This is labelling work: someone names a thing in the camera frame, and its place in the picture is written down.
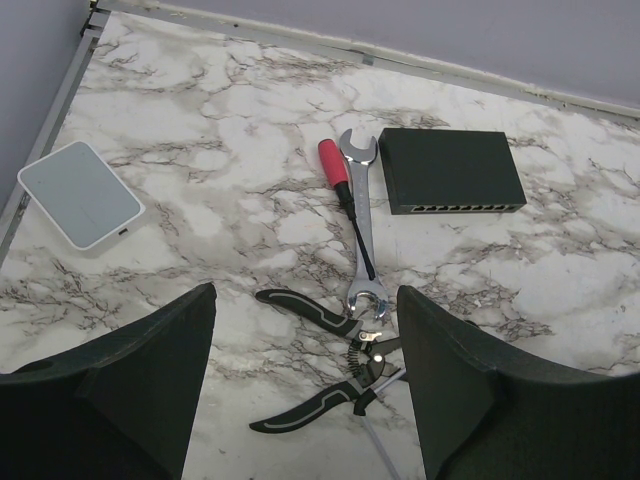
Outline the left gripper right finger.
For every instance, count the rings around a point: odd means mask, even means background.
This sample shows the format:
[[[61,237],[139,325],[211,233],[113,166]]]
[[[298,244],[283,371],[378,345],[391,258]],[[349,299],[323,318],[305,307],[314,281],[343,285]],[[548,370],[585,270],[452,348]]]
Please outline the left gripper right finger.
[[[637,375],[527,353],[410,286],[397,314],[428,478],[638,477]]]

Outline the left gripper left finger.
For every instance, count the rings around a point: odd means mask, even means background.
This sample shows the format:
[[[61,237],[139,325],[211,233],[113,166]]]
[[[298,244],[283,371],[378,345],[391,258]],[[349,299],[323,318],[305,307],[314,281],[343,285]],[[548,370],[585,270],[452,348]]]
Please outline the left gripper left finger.
[[[181,478],[215,314],[215,287],[204,283],[2,375],[2,478]]]

